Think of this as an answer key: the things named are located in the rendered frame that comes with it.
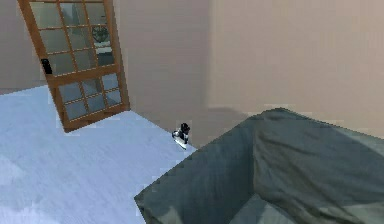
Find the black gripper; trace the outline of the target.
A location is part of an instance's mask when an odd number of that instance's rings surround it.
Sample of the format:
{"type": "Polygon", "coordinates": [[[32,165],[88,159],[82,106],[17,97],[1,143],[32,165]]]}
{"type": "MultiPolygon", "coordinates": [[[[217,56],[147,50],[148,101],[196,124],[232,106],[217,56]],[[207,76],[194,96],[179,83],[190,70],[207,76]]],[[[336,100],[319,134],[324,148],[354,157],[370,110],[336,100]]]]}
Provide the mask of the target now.
{"type": "Polygon", "coordinates": [[[173,131],[172,132],[172,138],[181,138],[183,140],[186,140],[188,138],[188,134],[190,131],[190,127],[187,123],[182,123],[180,126],[180,131],[173,131]]]}

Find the wooden glass-paned room door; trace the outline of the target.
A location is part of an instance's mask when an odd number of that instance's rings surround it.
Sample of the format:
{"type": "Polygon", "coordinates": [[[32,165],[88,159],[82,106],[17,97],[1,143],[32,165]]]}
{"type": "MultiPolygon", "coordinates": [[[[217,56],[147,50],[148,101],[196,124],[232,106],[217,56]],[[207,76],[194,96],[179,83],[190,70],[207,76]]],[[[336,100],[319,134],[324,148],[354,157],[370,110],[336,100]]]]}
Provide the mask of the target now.
{"type": "Polygon", "coordinates": [[[17,3],[66,133],[130,109],[113,0],[17,3]],[[96,26],[108,29],[105,42],[93,39],[96,26]]]}

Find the dark green house plant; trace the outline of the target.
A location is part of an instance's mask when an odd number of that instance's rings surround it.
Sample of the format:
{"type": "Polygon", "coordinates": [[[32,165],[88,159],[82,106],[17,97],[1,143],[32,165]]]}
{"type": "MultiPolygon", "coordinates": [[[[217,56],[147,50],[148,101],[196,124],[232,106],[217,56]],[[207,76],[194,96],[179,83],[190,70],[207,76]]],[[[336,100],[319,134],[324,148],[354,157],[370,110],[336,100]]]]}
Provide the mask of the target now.
{"type": "Polygon", "coordinates": [[[92,37],[96,42],[105,42],[109,37],[108,29],[105,26],[93,27],[92,37]]]}

